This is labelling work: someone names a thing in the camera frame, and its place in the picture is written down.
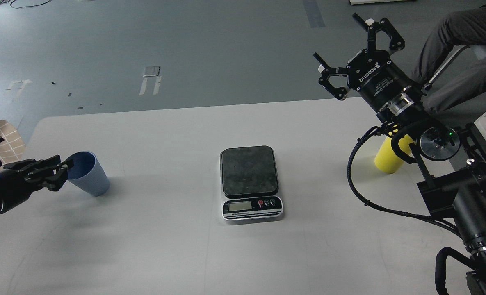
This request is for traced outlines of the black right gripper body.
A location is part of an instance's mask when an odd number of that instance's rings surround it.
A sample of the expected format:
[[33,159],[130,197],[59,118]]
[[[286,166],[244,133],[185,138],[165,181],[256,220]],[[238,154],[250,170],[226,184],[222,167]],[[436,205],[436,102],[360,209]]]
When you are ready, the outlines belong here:
[[349,62],[347,85],[367,102],[374,112],[381,112],[389,101],[402,93],[417,101],[423,95],[415,83],[391,60],[389,52],[360,50]]

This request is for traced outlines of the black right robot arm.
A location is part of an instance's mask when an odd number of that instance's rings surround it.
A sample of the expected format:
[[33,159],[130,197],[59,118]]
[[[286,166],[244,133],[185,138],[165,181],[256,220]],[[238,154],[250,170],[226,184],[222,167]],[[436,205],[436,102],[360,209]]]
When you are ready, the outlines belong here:
[[[446,127],[420,103],[423,93],[390,56],[404,49],[405,41],[391,22],[383,18],[354,20],[367,32],[367,47],[344,67],[331,67],[317,53],[320,86],[338,100],[355,90],[376,112],[380,126],[371,127],[357,140],[347,163],[347,180],[363,205],[398,216],[440,226],[457,235],[466,248],[462,254],[442,248],[435,263],[435,286],[448,293],[447,258],[466,265],[467,286],[472,295],[486,295],[486,142],[470,123],[462,129]],[[428,216],[387,209],[363,197],[351,177],[353,160],[360,147],[373,136],[390,138],[390,149],[402,161],[416,163],[424,177],[417,183]]]

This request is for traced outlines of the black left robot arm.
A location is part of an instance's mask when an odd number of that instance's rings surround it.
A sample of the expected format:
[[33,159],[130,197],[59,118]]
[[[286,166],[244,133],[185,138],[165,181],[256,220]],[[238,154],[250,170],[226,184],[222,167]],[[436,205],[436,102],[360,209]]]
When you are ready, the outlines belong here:
[[48,159],[25,159],[3,165],[0,159],[0,215],[27,201],[43,188],[59,191],[68,179],[74,161],[61,161],[59,155]]

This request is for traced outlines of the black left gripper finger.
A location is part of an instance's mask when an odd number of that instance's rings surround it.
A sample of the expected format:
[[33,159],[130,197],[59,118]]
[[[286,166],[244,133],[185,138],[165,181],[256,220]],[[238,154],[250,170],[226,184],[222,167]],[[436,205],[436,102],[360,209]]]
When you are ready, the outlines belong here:
[[46,170],[35,170],[25,175],[25,180],[35,187],[35,192],[47,188],[52,192],[57,192],[61,189],[68,179],[68,172],[74,166],[72,159],[61,161],[61,169],[58,171],[48,172]]
[[21,161],[12,162],[3,166],[3,175],[12,174],[14,172],[27,175],[35,170],[46,170],[48,172],[58,171],[62,168],[60,166],[60,156],[54,155],[48,159],[23,159]]

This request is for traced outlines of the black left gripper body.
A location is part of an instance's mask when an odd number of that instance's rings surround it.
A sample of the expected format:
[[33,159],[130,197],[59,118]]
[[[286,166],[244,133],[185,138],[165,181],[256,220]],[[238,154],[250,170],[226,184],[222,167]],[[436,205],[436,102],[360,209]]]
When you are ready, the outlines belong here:
[[29,199],[35,187],[16,170],[0,171],[0,214],[14,209]]

